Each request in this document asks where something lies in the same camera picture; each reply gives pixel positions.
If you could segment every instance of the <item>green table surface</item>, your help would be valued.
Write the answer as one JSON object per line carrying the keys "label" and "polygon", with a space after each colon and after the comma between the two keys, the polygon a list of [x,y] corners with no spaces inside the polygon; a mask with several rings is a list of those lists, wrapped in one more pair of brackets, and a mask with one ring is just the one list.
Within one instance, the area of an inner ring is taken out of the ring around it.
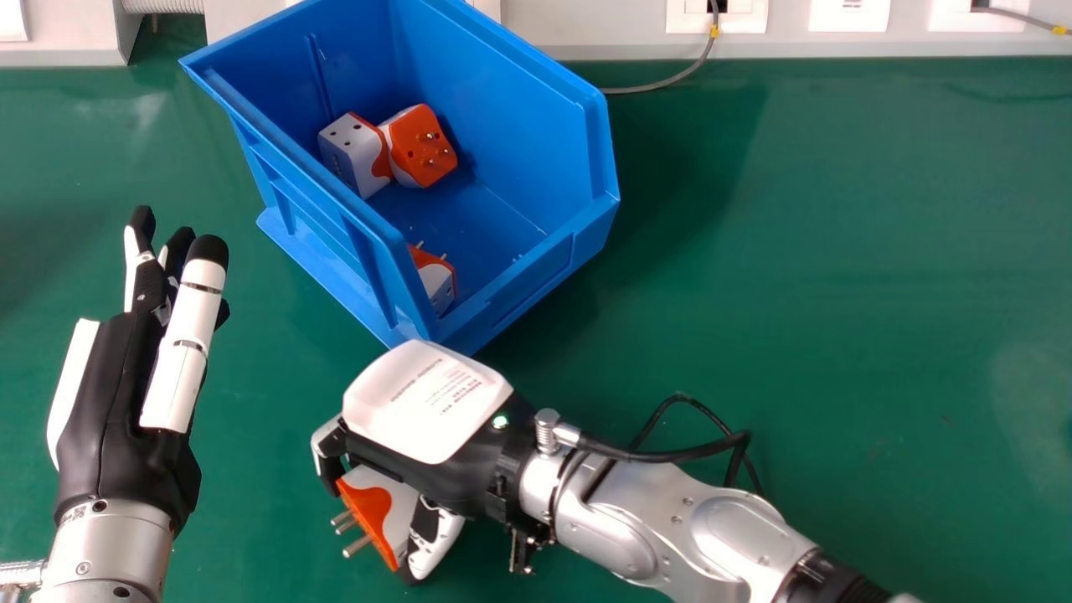
{"label": "green table surface", "polygon": [[[234,133],[176,63],[204,34],[162,25],[129,69],[0,72],[0,559],[47,553],[53,389],[75,320],[120,309],[121,226],[149,203],[232,250],[168,601],[661,600],[565,549],[509,575],[490,523],[423,588],[340,556],[309,437],[383,348],[256,229]],[[755,431],[798,529],[892,589],[1067,600],[1072,59],[716,62],[610,116],[606,250],[478,357],[619,441],[695,394]],[[689,412],[653,445],[711,438]]]}

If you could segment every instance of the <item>blue plastic bin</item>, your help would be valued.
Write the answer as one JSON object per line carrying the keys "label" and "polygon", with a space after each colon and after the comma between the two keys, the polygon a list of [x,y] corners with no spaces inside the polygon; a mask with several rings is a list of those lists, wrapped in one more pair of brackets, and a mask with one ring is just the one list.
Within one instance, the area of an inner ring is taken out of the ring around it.
{"label": "blue plastic bin", "polygon": [[[235,124],[257,224],[388,347],[475,352],[607,239],[605,98],[461,0],[307,0],[181,63]],[[459,152],[435,187],[362,200],[321,164],[316,133],[341,114],[420,102]],[[457,270],[442,318],[406,247],[421,240]]]}

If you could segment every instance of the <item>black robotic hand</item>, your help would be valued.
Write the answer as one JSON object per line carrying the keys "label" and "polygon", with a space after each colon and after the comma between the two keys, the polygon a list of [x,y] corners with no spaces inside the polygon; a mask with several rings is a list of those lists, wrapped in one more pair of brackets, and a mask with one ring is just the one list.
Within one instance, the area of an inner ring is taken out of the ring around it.
{"label": "black robotic hand", "polygon": [[155,218],[137,207],[123,232],[123,312],[75,328],[48,418],[59,471],[54,519],[87,501],[160,509],[177,534],[197,504],[200,469],[190,448],[194,403],[222,298],[227,247],[180,227],[153,254]]}

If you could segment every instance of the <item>robotic hand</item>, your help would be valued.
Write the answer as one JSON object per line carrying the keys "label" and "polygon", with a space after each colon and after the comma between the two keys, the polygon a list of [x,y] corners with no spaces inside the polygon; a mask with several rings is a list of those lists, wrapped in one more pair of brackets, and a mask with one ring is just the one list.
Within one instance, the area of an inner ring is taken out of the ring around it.
{"label": "robotic hand", "polygon": [[464,518],[488,516],[512,535],[511,572],[531,574],[534,551],[559,543],[679,603],[918,603],[831,559],[762,498],[672,464],[733,450],[734,470],[747,438],[616,448],[535,412],[494,370],[410,341],[354,381],[312,448],[347,508],[336,531],[367,534],[343,555],[372,542],[410,584],[443,559]]}
{"label": "robotic hand", "polygon": [[179,229],[154,256],[142,206],[123,232],[123,313],[78,321],[46,439],[59,471],[47,560],[0,564],[0,603],[159,603],[172,542],[197,504],[194,405],[222,298],[227,246]]}

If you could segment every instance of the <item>wall outlet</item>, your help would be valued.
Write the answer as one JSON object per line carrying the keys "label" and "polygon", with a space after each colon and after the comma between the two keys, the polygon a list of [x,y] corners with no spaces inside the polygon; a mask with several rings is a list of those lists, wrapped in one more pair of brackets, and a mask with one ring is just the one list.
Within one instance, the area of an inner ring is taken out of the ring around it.
{"label": "wall outlet", "polygon": [[[718,15],[724,33],[766,33],[769,0],[729,0]],[[667,0],[667,33],[708,33],[713,21],[708,0]]]}
{"label": "wall outlet", "polygon": [[502,0],[465,0],[465,3],[488,15],[495,23],[503,23]]}
{"label": "wall outlet", "polygon": [[[991,6],[1027,14],[1031,0],[991,0]],[[972,13],[971,0],[930,0],[928,31],[998,31],[1018,33],[1026,24],[1000,15]]]}
{"label": "wall outlet", "polygon": [[812,0],[808,31],[885,31],[890,24],[890,1]]}

